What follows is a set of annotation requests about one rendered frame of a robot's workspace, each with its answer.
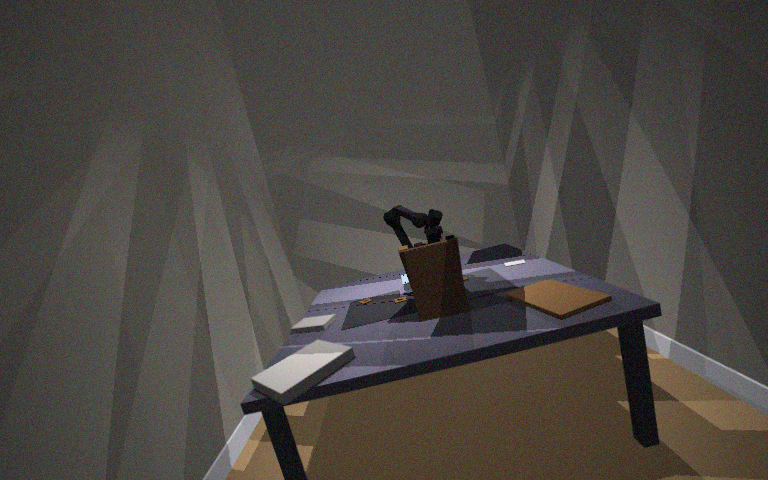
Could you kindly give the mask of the tan wooden board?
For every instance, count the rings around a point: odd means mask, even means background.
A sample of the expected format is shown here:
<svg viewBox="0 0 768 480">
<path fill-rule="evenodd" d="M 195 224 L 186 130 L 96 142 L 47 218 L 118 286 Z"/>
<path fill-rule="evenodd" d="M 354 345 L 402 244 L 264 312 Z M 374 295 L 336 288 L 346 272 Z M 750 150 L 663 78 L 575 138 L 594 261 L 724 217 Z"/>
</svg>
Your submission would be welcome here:
<svg viewBox="0 0 768 480">
<path fill-rule="evenodd" d="M 564 319 L 612 300 L 612 296 L 549 279 L 509 292 L 505 297 Z"/>
</svg>

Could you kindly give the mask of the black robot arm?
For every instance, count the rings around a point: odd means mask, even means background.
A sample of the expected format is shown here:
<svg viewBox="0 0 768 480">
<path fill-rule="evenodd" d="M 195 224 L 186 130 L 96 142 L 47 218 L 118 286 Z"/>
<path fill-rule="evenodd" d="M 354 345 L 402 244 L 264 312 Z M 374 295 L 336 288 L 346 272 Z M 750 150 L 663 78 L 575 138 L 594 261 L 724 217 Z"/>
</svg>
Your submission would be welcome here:
<svg viewBox="0 0 768 480">
<path fill-rule="evenodd" d="M 410 220 L 414 226 L 421 228 L 425 226 L 424 233 L 427 232 L 429 242 L 433 238 L 439 237 L 442 239 L 443 233 L 442 227 L 439 226 L 442 219 L 442 212 L 438 210 L 429 210 L 429 214 L 413 212 L 402 205 L 393 207 L 390 211 L 384 213 L 384 220 L 390 227 L 393 228 L 402 246 L 407 245 L 408 249 L 414 248 L 407 237 L 403 227 L 400 224 L 400 216 Z M 437 227 L 438 226 L 438 227 Z"/>
</svg>

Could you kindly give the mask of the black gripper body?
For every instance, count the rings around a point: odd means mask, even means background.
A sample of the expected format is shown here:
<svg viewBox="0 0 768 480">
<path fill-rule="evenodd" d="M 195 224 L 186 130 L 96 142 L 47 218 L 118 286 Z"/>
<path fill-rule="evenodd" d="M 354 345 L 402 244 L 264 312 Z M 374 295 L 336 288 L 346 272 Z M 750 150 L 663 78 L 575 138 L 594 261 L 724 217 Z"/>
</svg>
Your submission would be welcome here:
<svg viewBox="0 0 768 480">
<path fill-rule="evenodd" d="M 428 241 L 428 243 L 427 243 L 427 244 L 431 244 L 431 243 L 435 243 L 435 242 L 440 242 L 440 238 L 439 238 L 439 237 L 437 237 L 437 238 L 433 238 L 433 239 L 431 239 L 431 240 L 430 240 L 430 242 L 429 242 L 429 238 L 428 238 L 428 236 L 427 236 L 427 232 L 426 232 L 426 237 L 427 237 L 427 241 Z M 455 237 L 454 237 L 454 235 L 449 235 L 449 236 L 445 236 L 445 238 L 446 238 L 446 240 L 448 240 L 448 239 L 452 239 L 452 238 L 455 238 Z M 427 245 L 427 244 L 426 244 L 426 243 L 423 243 L 423 244 L 422 244 L 422 242 L 419 242 L 419 243 L 415 243 L 415 244 L 414 244 L 414 247 L 423 246 L 423 245 Z"/>
</svg>

